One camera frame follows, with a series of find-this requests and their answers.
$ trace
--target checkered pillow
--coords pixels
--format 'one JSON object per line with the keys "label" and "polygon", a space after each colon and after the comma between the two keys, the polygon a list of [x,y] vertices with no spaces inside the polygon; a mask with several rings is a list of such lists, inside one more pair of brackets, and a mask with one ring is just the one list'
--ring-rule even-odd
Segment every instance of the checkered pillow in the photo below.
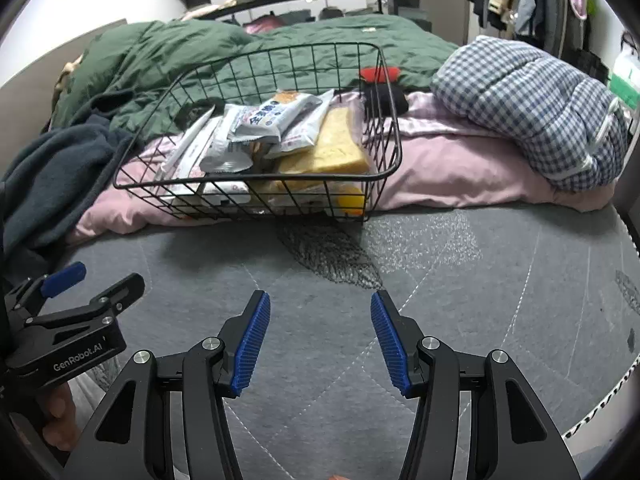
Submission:
{"label": "checkered pillow", "polygon": [[604,186],[622,171],[620,100],[533,46],[479,36],[453,53],[431,89],[451,112],[511,137],[559,189]]}

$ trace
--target pink blanket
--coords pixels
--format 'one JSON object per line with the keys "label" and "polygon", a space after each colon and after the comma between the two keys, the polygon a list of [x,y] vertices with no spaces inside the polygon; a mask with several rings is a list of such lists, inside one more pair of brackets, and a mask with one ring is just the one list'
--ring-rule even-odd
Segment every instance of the pink blanket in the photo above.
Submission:
{"label": "pink blanket", "polygon": [[[343,96],[343,100],[356,97],[351,94]],[[410,204],[466,207],[523,200],[590,211],[603,208],[613,196],[613,184],[582,193],[555,190],[531,169],[510,140],[454,116],[432,94],[414,92],[408,101],[409,111],[398,118],[402,165],[389,177],[380,197],[378,207],[383,210]],[[141,160],[125,165],[126,173],[140,181],[147,170],[146,163],[157,164],[162,160],[159,152],[171,147],[167,139],[155,140],[140,155]],[[119,183],[131,182],[123,172],[117,179]],[[140,196],[146,194],[143,190],[133,191]],[[106,231],[128,234],[147,224],[203,223],[177,219],[152,205],[154,199],[147,198],[150,203],[146,202],[134,192],[110,185],[84,213],[66,241],[75,244]]]}

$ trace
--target green comforter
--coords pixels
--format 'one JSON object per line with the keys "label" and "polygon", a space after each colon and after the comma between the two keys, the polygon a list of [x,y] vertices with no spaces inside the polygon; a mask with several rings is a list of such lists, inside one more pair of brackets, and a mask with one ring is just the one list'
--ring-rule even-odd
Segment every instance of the green comforter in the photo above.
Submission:
{"label": "green comforter", "polygon": [[[335,42],[352,44],[334,47]],[[199,112],[219,97],[256,104],[276,88],[311,93],[353,88],[358,68],[378,62],[377,50],[353,43],[380,47],[387,66],[401,69],[399,84],[406,91],[428,89],[456,49],[409,20],[376,14],[300,23],[254,36],[235,25],[197,20],[123,25],[88,47],[60,96],[52,126],[70,124],[96,95],[129,88],[135,98],[111,124],[141,131],[144,140],[181,131],[184,125],[177,118],[184,120],[190,110]],[[277,50],[259,52],[264,49]],[[225,60],[231,56],[239,57]],[[180,83],[172,86],[181,74]],[[169,87],[171,93],[163,98]]]}

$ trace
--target metal screw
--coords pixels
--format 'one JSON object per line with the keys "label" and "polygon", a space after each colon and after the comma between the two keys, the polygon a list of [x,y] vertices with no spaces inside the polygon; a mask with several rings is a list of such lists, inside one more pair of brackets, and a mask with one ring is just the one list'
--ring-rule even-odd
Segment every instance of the metal screw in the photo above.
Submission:
{"label": "metal screw", "polygon": [[146,350],[141,350],[133,354],[133,361],[139,365],[146,363],[151,358],[151,354]]}
{"label": "metal screw", "polygon": [[435,350],[440,346],[440,342],[434,337],[427,336],[422,340],[422,346],[427,350]]}
{"label": "metal screw", "polygon": [[220,346],[220,339],[218,339],[217,337],[207,337],[202,342],[202,347],[205,350],[215,350],[219,346]]}
{"label": "metal screw", "polygon": [[494,350],[491,352],[491,359],[497,363],[503,364],[509,360],[509,356],[502,350]]}

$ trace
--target wire basket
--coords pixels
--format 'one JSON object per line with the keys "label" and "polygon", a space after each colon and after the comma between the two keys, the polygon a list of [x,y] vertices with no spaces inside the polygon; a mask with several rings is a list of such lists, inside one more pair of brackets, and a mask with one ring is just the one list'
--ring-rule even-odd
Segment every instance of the wire basket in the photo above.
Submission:
{"label": "wire basket", "polygon": [[[363,68],[374,68],[379,82],[371,87],[362,121],[369,173],[249,172],[156,179],[180,134],[212,104],[258,105],[278,90],[318,95],[335,89],[333,102],[364,106]],[[390,117],[382,113],[385,100]],[[369,43],[304,44],[215,60],[177,77],[138,129],[114,186],[177,219],[255,219],[324,211],[334,218],[365,221],[401,159],[398,117],[382,50]]]}

